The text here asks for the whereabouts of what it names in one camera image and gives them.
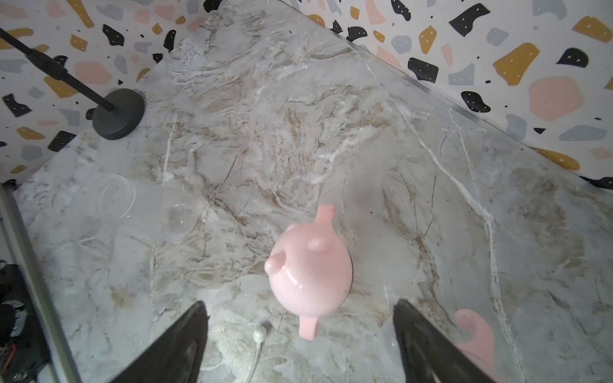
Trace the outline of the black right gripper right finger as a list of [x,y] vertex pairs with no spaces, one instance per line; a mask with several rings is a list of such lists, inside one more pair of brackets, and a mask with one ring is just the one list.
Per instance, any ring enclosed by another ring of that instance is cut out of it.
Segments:
[[416,307],[402,298],[393,324],[406,382],[492,382]]

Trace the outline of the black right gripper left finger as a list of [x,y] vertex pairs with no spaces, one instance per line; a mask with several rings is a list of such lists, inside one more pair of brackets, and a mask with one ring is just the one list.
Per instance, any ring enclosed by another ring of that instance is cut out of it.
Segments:
[[204,302],[194,303],[114,382],[197,382],[208,339]]

